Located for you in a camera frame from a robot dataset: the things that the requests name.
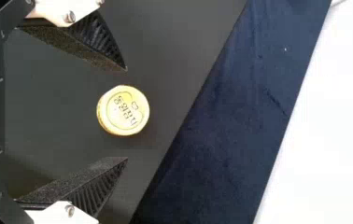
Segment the gold bottle cap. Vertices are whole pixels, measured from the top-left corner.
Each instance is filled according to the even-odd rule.
[[[117,86],[101,97],[97,118],[109,133],[123,136],[139,133],[148,123],[148,100],[134,87]]]

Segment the bottle cap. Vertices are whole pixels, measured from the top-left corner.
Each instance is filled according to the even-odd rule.
[[[97,118],[109,133],[122,136],[139,133],[148,123],[148,100],[134,87],[117,86],[99,100]]]

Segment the white surface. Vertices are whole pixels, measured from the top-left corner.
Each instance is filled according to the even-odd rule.
[[[255,223],[353,223],[353,0],[328,14]]]
[[[98,220],[87,215],[77,207],[69,217],[65,207],[69,202],[57,202],[43,211],[25,211],[35,224],[98,224]]]
[[[35,0],[35,2],[35,8],[27,18],[45,18],[59,27],[73,24],[65,22],[65,17],[70,11],[74,12],[76,21],[80,21],[100,7],[98,0]]]

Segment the dark navy fabric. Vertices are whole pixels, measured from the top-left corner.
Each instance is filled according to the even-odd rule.
[[[253,222],[330,3],[247,3],[133,223]]]

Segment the blue cloth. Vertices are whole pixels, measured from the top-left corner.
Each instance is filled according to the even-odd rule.
[[[330,3],[247,3],[133,223],[253,222]]]

